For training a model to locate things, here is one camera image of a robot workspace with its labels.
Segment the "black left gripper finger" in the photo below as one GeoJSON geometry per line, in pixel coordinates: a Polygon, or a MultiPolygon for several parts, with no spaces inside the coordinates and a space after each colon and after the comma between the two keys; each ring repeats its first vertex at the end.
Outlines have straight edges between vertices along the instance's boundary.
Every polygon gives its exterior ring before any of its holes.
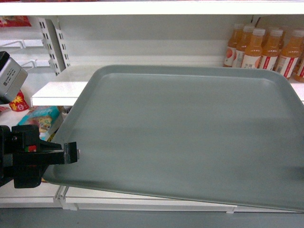
{"type": "Polygon", "coordinates": [[[72,164],[79,160],[80,151],[76,142],[64,143],[64,164],[72,164]]]}

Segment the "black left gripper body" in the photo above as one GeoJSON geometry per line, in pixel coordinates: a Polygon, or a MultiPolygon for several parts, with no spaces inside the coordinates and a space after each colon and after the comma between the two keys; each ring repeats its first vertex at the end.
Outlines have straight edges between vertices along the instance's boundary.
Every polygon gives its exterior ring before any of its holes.
{"type": "Polygon", "coordinates": [[[63,161],[62,146],[40,139],[38,126],[0,127],[1,186],[14,181],[16,189],[35,188],[49,165],[63,161]]]}

